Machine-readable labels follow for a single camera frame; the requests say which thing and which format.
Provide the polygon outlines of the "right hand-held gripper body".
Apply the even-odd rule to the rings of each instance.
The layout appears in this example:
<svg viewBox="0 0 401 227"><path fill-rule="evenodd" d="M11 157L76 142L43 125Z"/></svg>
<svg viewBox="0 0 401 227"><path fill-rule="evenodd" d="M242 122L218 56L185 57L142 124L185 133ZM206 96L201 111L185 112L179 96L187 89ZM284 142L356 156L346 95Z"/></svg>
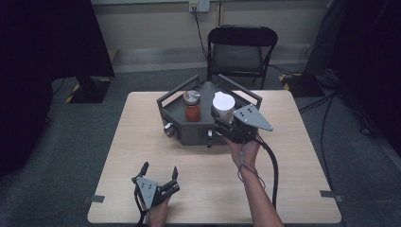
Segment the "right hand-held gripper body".
<svg viewBox="0 0 401 227"><path fill-rule="evenodd" d="M214 130L218 134L237 144L245 144L256 138L258 130L273 131L273 126L265 116L253 105L249 104L233 111L233 120L226 122Z"/></svg>

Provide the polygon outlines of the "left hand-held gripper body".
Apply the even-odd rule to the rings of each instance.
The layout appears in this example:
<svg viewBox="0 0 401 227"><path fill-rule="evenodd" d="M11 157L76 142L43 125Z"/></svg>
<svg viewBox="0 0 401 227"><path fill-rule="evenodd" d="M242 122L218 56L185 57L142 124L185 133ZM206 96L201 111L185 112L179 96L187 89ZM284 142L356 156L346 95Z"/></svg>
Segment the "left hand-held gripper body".
<svg viewBox="0 0 401 227"><path fill-rule="evenodd" d="M158 185L157 182L142 176L132 178L131 180L135 184L135 202L141 212L158 206L180 190L180 186L176 180L171 180L164 185Z"/></svg>

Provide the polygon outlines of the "grey hexagonal spice rack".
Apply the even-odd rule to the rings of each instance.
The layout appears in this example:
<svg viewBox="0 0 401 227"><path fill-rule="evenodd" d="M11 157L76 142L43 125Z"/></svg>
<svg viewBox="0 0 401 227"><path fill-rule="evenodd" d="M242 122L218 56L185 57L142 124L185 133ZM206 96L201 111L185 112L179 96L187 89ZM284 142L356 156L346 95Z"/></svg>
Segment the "grey hexagonal spice rack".
<svg viewBox="0 0 401 227"><path fill-rule="evenodd" d="M199 122L189 122L185 117L183 93L190 90L200 93ZM235 110L253 104L260 111L261 96L223 75L219 75L215 80L204 80L194 76L157 99L165 134L184 146L210 148L214 145L223 145L227 138L215 132L215 121L211 115L211 109L214 108L212 101L216 92L231 95L235 99Z"/></svg>

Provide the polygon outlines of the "person's left hand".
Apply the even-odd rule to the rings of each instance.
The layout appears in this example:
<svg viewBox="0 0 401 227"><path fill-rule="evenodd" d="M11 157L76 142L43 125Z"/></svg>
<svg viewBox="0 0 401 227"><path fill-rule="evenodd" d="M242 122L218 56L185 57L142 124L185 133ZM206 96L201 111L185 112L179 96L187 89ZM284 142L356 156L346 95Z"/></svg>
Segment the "person's left hand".
<svg viewBox="0 0 401 227"><path fill-rule="evenodd" d="M149 211L148 227L165 227L169 199L153 207Z"/></svg>

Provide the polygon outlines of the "person's right hand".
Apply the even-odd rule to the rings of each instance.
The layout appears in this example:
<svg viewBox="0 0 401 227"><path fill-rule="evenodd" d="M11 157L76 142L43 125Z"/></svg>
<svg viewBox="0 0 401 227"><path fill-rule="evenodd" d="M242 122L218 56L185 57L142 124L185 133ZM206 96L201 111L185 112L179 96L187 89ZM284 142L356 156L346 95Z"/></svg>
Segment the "person's right hand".
<svg viewBox="0 0 401 227"><path fill-rule="evenodd" d="M237 144L231 140L226 140L233 162L237 167L245 166L253 172L256 172L255 161L260 145L254 141L246 144Z"/></svg>

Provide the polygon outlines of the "red-filled glass jar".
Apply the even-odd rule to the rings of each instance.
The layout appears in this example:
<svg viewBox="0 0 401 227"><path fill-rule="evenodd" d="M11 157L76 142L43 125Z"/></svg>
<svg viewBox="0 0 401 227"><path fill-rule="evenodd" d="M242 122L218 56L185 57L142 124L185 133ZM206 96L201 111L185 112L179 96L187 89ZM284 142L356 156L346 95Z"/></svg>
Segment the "red-filled glass jar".
<svg viewBox="0 0 401 227"><path fill-rule="evenodd" d="M201 94L198 91L190 90L183 93L184 112L189 122L201 120Z"/></svg>

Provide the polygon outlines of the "black stand base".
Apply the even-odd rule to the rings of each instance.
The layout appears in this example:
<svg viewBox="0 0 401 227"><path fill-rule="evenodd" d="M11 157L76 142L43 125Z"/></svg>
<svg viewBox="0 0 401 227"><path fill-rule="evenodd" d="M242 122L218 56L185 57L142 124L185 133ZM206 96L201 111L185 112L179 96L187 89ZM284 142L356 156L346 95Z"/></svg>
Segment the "black stand base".
<svg viewBox="0 0 401 227"><path fill-rule="evenodd" d="M283 88L294 97L324 96L317 78L308 73L282 75L279 79Z"/></svg>
<svg viewBox="0 0 401 227"><path fill-rule="evenodd" d="M66 103L102 103L112 81L108 78L78 77L78 84Z"/></svg>

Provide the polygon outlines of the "black folding chair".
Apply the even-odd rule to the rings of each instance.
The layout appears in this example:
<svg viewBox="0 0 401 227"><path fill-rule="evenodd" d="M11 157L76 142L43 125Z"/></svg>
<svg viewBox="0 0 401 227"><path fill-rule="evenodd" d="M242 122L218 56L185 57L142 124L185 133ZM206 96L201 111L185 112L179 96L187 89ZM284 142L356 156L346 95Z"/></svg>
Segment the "black folding chair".
<svg viewBox="0 0 401 227"><path fill-rule="evenodd" d="M225 77L261 78L264 87L271 52L277 33L265 26L224 25L212 29L207 37L207 79Z"/></svg>

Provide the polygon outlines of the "dark curtain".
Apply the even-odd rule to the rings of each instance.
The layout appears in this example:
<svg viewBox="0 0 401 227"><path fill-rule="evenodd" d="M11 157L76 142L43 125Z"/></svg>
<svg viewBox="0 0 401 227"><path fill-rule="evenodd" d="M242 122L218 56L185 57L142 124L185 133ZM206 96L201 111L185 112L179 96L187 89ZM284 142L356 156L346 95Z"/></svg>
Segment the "dark curtain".
<svg viewBox="0 0 401 227"><path fill-rule="evenodd" d="M305 73L328 69L401 156L401 0L333 0Z"/></svg>
<svg viewBox="0 0 401 227"><path fill-rule="evenodd" d="M0 0L0 178L29 158L54 80L113 76L91 0Z"/></svg>

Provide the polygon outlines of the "white wall socket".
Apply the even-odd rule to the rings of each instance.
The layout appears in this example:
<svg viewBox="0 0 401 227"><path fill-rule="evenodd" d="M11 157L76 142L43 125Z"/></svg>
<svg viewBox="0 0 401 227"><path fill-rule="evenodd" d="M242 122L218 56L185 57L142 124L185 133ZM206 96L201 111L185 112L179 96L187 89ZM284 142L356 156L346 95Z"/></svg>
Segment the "white wall socket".
<svg viewBox="0 0 401 227"><path fill-rule="evenodd" d="M192 13L210 11L210 0L189 0L188 5Z"/></svg>

